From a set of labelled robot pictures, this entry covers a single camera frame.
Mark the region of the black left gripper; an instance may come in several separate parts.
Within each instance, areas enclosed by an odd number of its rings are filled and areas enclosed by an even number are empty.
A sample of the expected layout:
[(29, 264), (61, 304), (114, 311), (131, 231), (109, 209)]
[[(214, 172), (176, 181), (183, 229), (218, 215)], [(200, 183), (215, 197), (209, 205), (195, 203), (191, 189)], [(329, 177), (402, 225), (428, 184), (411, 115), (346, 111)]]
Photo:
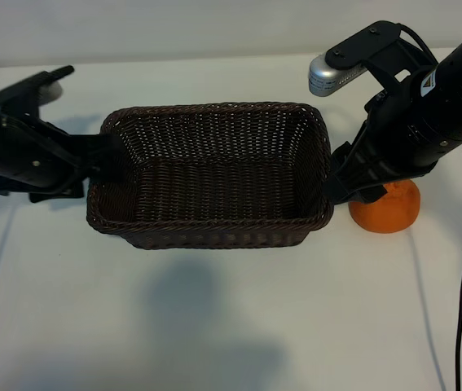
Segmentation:
[[(29, 116), (1, 116), (8, 139), (0, 152), (0, 196), (27, 193), (31, 203), (81, 199), (87, 173), (87, 137), (71, 135), (51, 123)], [(120, 136), (93, 136), (90, 140), (90, 179), (120, 182), (125, 144)]]

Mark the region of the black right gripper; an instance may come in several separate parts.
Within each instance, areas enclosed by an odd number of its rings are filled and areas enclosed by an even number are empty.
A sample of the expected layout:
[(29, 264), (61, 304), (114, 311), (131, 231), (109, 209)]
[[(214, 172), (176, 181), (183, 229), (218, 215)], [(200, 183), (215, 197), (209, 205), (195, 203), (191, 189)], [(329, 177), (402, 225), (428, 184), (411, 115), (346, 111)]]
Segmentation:
[(331, 154), (324, 195), (333, 204), (374, 203), (387, 194), (382, 183), (423, 176), (462, 143), (462, 66), (423, 67), (403, 81), (372, 73), (382, 96), (365, 105), (353, 146), (344, 142)]

